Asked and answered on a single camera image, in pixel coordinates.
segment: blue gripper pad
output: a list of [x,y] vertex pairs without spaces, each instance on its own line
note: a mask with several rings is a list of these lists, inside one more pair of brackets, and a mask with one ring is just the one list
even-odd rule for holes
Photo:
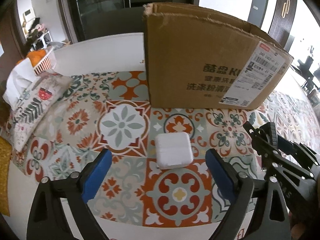
[[222,196],[225,199],[229,200],[231,204],[234,203],[236,201],[234,184],[230,179],[230,177],[228,176],[228,174],[226,173],[223,166],[221,165],[221,163],[217,160],[217,158],[211,152],[211,150],[207,150],[207,152],[205,153],[205,163],[207,164],[207,167],[211,172],[212,177],[216,182]]
[[93,167],[90,175],[83,184],[82,200],[86,204],[90,199],[95,197],[112,164],[111,151],[108,149],[103,149],[101,153],[104,153],[103,157],[95,165],[95,167]]

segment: orange floral pattern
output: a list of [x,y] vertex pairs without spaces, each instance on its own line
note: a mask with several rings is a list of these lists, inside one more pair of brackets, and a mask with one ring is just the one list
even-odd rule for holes
[[133,87],[128,87],[126,86],[126,83],[128,80],[121,80],[120,78],[117,78],[116,80],[114,80],[111,84],[113,85],[113,89],[119,87],[119,86],[125,86],[127,88],[127,91],[125,93],[123,93],[122,95],[120,95],[121,98],[123,98],[124,100],[133,100],[135,98],[138,98],[139,96],[134,92],[134,89],[137,86],[140,85],[146,85],[148,86],[148,82],[147,80],[140,80],[139,79],[139,74],[143,73],[143,71],[131,71],[131,77],[130,79],[136,79],[139,81],[139,83],[136,86]]
[[75,112],[67,122],[70,135],[75,135],[76,132],[80,131],[85,125],[87,125],[87,121],[89,121],[88,117],[89,115],[84,109],[80,109],[78,112]]
[[113,164],[119,162],[119,160],[122,160],[122,156],[114,155],[114,156],[112,157],[112,162],[113,162]]
[[145,195],[144,191],[141,190],[140,188],[137,188],[137,190],[135,191],[135,194],[136,194],[137,197],[139,197],[139,200],[142,200],[143,196]]
[[61,134],[61,131],[60,130],[58,130],[58,132],[57,132],[57,136],[56,136],[56,141],[58,142],[58,143],[62,143],[62,134]]
[[106,104],[100,101],[94,101],[93,104],[94,108],[98,111],[98,113],[102,113],[106,109]]
[[21,166],[24,163],[25,157],[26,157],[26,148],[24,147],[21,152],[16,152],[15,160],[16,160],[17,166]]
[[108,219],[111,221],[116,221],[116,218],[113,217],[113,214],[111,214],[110,211],[102,215],[101,218]]
[[67,111],[69,111],[70,109],[74,108],[76,106],[76,104],[79,104],[79,101],[71,102],[70,105],[67,108]]
[[78,143],[77,146],[80,149],[86,148],[86,150],[91,150],[93,148],[101,147],[98,144],[99,139],[100,138],[98,137],[97,133],[94,133],[94,134],[90,133],[88,136],[82,138],[81,143]]
[[174,122],[168,122],[166,125],[166,129],[168,132],[186,132],[188,134],[191,134],[192,132],[192,126],[190,123],[185,123],[185,118],[183,118],[181,115],[177,115],[173,118]]
[[119,194],[119,192],[122,190],[119,185],[116,185],[116,180],[111,177],[111,179],[107,180],[108,183],[104,182],[102,185],[103,191],[106,191],[106,196],[109,197],[109,199],[115,197],[115,194]]

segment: metal screw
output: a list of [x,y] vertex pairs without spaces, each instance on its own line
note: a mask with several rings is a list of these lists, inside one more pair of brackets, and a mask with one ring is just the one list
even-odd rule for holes
[[238,175],[239,175],[240,178],[243,178],[243,179],[248,177],[248,175],[243,171],[239,172]]
[[48,182],[49,181],[49,178],[48,177],[43,177],[42,179],[41,179],[41,183],[46,183],[46,182]]
[[270,179],[270,181],[273,182],[273,183],[276,183],[276,182],[278,181],[278,180],[277,180],[275,177],[273,177],[273,176],[271,176],[269,179]]
[[75,179],[75,178],[79,177],[79,174],[80,174],[80,172],[74,171],[73,173],[70,174],[70,177]]

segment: cardboard box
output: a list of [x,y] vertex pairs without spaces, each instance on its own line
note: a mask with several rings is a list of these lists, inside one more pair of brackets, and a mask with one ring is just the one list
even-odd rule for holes
[[215,10],[153,3],[144,20],[152,107],[256,109],[293,60],[257,26]]

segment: floral pillow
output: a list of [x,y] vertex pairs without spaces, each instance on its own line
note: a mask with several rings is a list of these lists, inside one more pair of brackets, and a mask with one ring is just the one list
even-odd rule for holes
[[70,77],[44,72],[23,92],[16,110],[11,112],[9,127],[7,126],[11,144],[18,152],[23,149],[49,108],[68,89],[71,82]]

